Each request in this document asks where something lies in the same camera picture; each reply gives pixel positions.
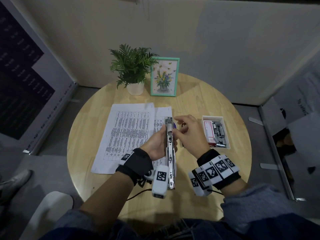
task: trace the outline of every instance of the teal picture frame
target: teal picture frame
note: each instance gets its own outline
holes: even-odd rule
[[[172,57],[155,57],[156,60],[168,60],[168,61],[177,61],[177,68],[175,70],[175,81],[174,81],[174,94],[165,94],[165,93],[154,93],[153,83],[154,83],[154,70],[153,66],[150,67],[150,95],[151,96],[166,96],[166,97],[175,97],[177,93],[177,84],[178,84],[178,74],[179,74],[179,63],[180,58],[172,58]]]

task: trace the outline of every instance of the wire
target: wire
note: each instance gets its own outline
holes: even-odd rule
[[[218,194],[221,194],[221,195],[223,195],[223,193],[220,193],[220,192],[218,192],[218,191],[215,191],[215,190],[211,190],[211,189],[207,189],[208,191],[210,191],[210,192],[215,192],[215,193],[218,193]]]
[[[149,189],[142,190],[141,192],[137,193],[135,196],[132,196],[131,198],[127,199],[126,201],[133,199],[134,197],[140,195],[140,194],[143,193],[143,192],[151,191],[151,190],[152,190],[152,189],[150,189],[150,188],[149,188]]]

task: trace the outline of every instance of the tabletop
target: tabletop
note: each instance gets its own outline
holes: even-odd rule
[[[172,107],[172,115],[191,114],[197,119],[205,116],[223,116],[229,138],[230,149],[217,148],[227,155],[239,168],[244,181],[248,181],[251,170],[251,143],[246,126],[235,107],[217,89],[185,74],[178,75],[176,97],[150,96],[150,80],[145,82],[144,92],[132,96],[126,88],[110,83],[98,90],[82,107],[75,118],[68,140],[67,162],[72,182],[80,197],[86,201],[109,177],[91,173],[104,128],[113,104],[150,103],[156,107]],[[219,220],[223,217],[220,204],[223,195],[212,193],[207,197],[194,194],[188,172],[198,167],[181,142],[176,153],[176,189],[167,191],[165,199],[152,197],[149,191],[126,202],[119,219],[139,228],[141,223],[151,226],[170,224],[178,218]],[[134,187],[130,197],[151,188]]]

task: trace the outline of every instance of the paper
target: paper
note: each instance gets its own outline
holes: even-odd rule
[[[115,173],[122,156],[153,134],[154,121],[153,103],[113,104],[91,172]]]
[[[158,132],[163,123],[165,117],[172,117],[172,109],[171,107],[160,107],[155,108],[155,116],[154,116],[154,133]],[[160,158],[159,160],[153,161],[153,169],[155,170],[158,165],[167,165],[166,158]]]

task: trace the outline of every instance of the open box of staples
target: open box of staples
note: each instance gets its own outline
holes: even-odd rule
[[[230,149],[226,125],[222,116],[204,115],[202,116],[202,126],[210,147]]]

